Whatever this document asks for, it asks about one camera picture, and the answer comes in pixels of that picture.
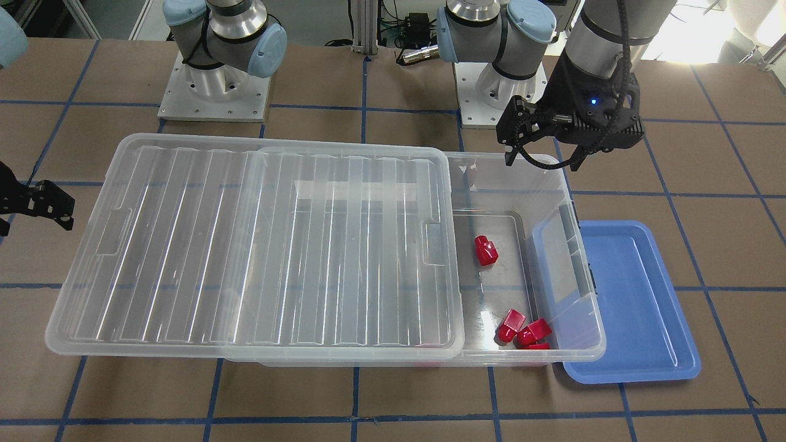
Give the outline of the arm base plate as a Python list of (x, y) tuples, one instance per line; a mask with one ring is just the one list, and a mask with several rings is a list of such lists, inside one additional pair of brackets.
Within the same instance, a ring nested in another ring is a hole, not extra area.
[(179, 53), (157, 115), (167, 121), (263, 123), (269, 92), (269, 78), (227, 65), (196, 69)]
[(525, 80), (503, 77), (489, 63), (454, 63), (454, 73), (463, 128), (494, 129), (512, 97), (536, 103), (547, 86), (543, 64)]

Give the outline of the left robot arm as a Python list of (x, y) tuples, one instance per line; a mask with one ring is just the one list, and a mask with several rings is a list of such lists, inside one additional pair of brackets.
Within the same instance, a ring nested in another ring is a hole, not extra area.
[(447, 1), (436, 15), (443, 61), (483, 63), (489, 103), (507, 166), (577, 171), (588, 156), (630, 149), (645, 137), (634, 68), (674, 1), (586, 1), (543, 95), (529, 103), (515, 87), (534, 79), (558, 28), (539, 1)]

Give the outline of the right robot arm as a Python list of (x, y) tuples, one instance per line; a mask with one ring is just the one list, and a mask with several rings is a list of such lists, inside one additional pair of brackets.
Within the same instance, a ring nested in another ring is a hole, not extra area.
[[(263, 122), (270, 78), (287, 48), (283, 25), (263, 1), (163, 1), (179, 47), (159, 118), (181, 122)], [(28, 48), (23, 29), (2, 8), (2, 69)], [(53, 219), (73, 229), (75, 199), (50, 180), (23, 184), (2, 162), (1, 212)]]

